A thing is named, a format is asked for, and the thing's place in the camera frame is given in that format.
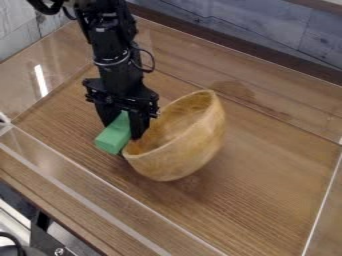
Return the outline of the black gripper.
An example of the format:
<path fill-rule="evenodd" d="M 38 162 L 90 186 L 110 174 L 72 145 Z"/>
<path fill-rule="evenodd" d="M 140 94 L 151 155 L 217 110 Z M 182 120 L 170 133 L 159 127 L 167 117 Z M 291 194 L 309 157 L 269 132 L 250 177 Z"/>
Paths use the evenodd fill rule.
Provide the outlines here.
<path fill-rule="evenodd" d="M 159 110 L 159 95 L 143 82 L 143 73 L 148 70 L 135 61 L 95 61 L 94 64 L 99 77 L 83 80 L 86 99 L 95 105 L 104 126 L 115 121 L 122 111 L 128 112 L 131 138 L 138 140 Z"/>

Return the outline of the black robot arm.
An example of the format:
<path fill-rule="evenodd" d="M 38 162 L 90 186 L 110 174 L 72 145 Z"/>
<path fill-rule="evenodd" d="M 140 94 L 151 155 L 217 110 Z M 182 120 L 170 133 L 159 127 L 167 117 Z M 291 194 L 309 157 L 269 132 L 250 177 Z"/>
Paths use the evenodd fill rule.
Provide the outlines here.
<path fill-rule="evenodd" d="M 95 105 L 102 122 L 108 125 L 122 112 L 128 113 L 131 138 L 139 139 L 158 116 L 159 95 L 144 85 L 147 52 L 135 42 L 136 20 L 126 0 L 27 0 L 44 15 L 63 13 L 76 21 L 92 48 L 92 62 L 99 76 L 83 80 L 86 99 Z"/>

